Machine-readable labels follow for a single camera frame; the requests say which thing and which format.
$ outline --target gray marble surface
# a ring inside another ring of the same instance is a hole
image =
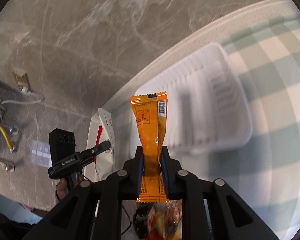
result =
[[[3,100],[25,101],[18,94],[0,89]],[[0,135],[0,160],[13,163],[15,171],[7,173],[0,166],[0,194],[31,207],[49,210],[55,205],[54,191],[56,180],[51,180],[46,167],[33,163],[31,159],[31,141],[49,143],[48,134],[55,128],[75,133],[76,150],[86,147],[90,119],[51,108],[46,104],[13,105],[5,104],[4,123],[20,128],[18,135],[9,135],[18,145],[16,153],[10,153],[3,136]]]
[[[0,81],[16,88],[13,67],[28,73],[44,104],[11,106],[24,124],[15,173],[0,170],[0,193],[50,209],[55,182],[28,162],[29,142],[55,127],[84,147],[90,117],[134,75],[186,36],[261,0],[10,0],[0,14]]]

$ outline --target white snack package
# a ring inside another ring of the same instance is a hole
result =
[[[106,179],[114,168],[114,147],[115,138],[112,126],[111,114],[102,108],[98,109],[100,126],[96,144],[103,141],[109,141],[111,148],[96,156],[95,168],[98,175],[98,180]]]

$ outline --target colorful snack wrapper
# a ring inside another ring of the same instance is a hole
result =
[[[143,147],[144,175],[141,181],[140,202],[165,202],[160,180],[160,154],[166,133],[168,98],[166,92],[131,97]]]

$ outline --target electrical wires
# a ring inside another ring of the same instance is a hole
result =
[[[39,98],[38,100],[35,100],[35,101],[26,101],[26,102],[22,102],[22,101],[16,101],[16,100],[5,100],[3,101],[1,104],[4,105],[4,104],[15,104],[15,105],[32,105],[32,104],[37,104],[37,103],[40,103],[41,101],[44,100],[44,96],[43,95],[40,95],[40,94],[36,94],[34,92],[31,92],[29,90],[23,90],[22,91],[23,94],[26,94],[27,96],[34,96],[34,97],[37,97]]]
[[[127,211],[126,211],[126,209],[124,208],[124,206],[122,205],[122,209],[124,210],[124,212],[126,213],[126,215],[127,215],[127,217],[128,217],[128,219],[129,219],[129,221],[130,221],[130,225],[127,227],[127,229],[125,229],[122,233],[121,233],[121,235],[123,235],[125,232],[127,232],[128,231],[128,229],[131,227],[131,225],[132,225],[132,221],[131,221],[131,219],[130,219],[130,216],[128,215],[128,213],[127,213]]]
[[[11,151],[13,151],[14,150],[13,144],[9,141],[8,134],[7,134],[6,130],[2,127],[2,125],[0,125],[0,132],[2,133],[3,138],[6,141],[7,146],[9,147],[9,149]]]
[[[88,179],[86,176],[84,176],[83,174],[82,174],[82,176],[85,178],[85,179],[87,179],[88,181],[90,181],[90,183],[93,183],[90,179]]]

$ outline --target white plastic tray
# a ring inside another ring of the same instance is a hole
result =
[[[170,155],[199,155],[244,146],[252,134],[249,105],[224,49],[218,43],[197,50],[140,87],[135,95],[166,91]],[[130,152],[141,145],[135,119]]]

